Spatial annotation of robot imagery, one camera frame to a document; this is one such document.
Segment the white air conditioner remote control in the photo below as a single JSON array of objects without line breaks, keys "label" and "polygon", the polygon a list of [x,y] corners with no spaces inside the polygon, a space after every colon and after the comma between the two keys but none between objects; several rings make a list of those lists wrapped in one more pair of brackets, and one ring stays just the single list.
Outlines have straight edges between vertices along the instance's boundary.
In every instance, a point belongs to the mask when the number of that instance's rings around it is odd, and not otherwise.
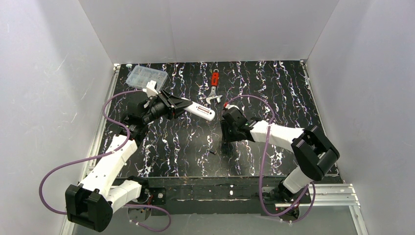
[{"label": "white air conditioner remote control", "polygon": [[193,101],[191,102],[191,105],[185,107],[184,110],[207,121],[212,121],[215,118],[214,110]]}]

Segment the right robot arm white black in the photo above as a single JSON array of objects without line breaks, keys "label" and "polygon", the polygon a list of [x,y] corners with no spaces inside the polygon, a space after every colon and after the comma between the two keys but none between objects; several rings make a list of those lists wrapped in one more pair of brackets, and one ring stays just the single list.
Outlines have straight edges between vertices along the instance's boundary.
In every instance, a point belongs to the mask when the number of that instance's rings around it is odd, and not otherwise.
[{"label": "right robot arm white black", "polygon": [[270,197],[290,201],[312,181],[321,181],[340,158],[340,153],[318,126],[291,128],[269,124],[260,118],[247,119],[234,105],[224,108],[222,141],[263,142],[292,152],[298,166],[270,192]]}]

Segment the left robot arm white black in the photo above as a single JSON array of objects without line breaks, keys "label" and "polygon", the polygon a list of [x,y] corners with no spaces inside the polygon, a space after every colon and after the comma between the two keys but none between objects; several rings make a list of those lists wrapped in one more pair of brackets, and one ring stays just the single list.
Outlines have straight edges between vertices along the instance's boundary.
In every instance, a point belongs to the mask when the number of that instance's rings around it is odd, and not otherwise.
[{"label": "left robot arm white black", "polygon": [[122,121],[107,118],[120,125],[107,151],[92,171],[77,185],[69,185],[65,192],[66,214],[70,222],[104,231],[113,214],[132,203],[143,209],[152,209],[155,191],[147,179],[130,176],[113,187],[119,172],[137,151],[149,131],[149,124],[165,117],[178,118],[185,112],[196,114],[199,104],[179,98],[165,90],[144,89],[145,96],[128,104]]}]

